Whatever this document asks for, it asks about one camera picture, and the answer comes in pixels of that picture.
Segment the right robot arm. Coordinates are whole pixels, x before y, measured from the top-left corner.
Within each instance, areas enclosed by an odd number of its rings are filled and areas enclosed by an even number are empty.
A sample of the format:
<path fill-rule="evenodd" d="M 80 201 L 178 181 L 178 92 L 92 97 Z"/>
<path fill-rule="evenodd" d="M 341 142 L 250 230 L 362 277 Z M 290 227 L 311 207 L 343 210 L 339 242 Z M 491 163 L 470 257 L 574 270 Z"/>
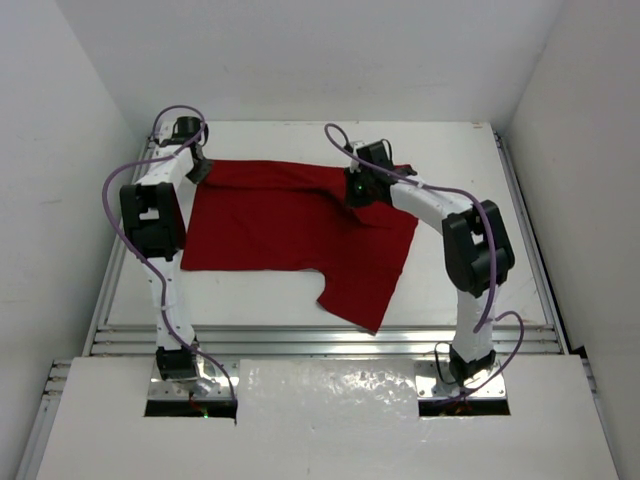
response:
<path fill-rule="evenodd" d="M 438 232 L 445 268 L 457 290 L 454 339 L 449 347 L 451 381 L 466 381 L 493 366 L 494 305 L 514 267 L 515 254 L 498 206 L 466 191 L 428 186 L 411 167 L 393 164 L 386 140 L 347 142 L 347 204 L 384 203 Z"/>

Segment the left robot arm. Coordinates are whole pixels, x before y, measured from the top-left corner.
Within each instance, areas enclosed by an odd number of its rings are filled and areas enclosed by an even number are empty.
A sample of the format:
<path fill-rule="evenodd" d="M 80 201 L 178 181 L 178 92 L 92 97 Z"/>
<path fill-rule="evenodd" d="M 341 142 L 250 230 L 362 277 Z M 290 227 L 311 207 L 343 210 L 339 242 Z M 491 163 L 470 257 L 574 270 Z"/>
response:
<path fill-rule="evenodd" d="M 140 254 L 156 309 L 156 365 L 164 381 L 198 376 L 197 337 L 177 281 L 180 253 L 186 247 L 186 226 L 177 190 L 184 180 L 196 185 L 212 168 L 202 148 L 209 129 L 194 116 L 180 116 L 157 148 L 147 172 L 120 188 L 124 235 Z"/>

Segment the red t shirt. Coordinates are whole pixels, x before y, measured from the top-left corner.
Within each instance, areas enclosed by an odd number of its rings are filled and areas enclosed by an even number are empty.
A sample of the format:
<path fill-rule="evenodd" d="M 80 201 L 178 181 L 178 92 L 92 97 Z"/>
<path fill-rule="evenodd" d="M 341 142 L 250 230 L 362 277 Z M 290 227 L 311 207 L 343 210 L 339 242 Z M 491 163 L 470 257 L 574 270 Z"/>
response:
<path fill-rule="evenodd" d="M 186 271 L 315 270 L 326 311 L 379 330 L 418 221 L 384 203 L 352 208 L 339 167 L 217 160 L 197 186 Z"/>

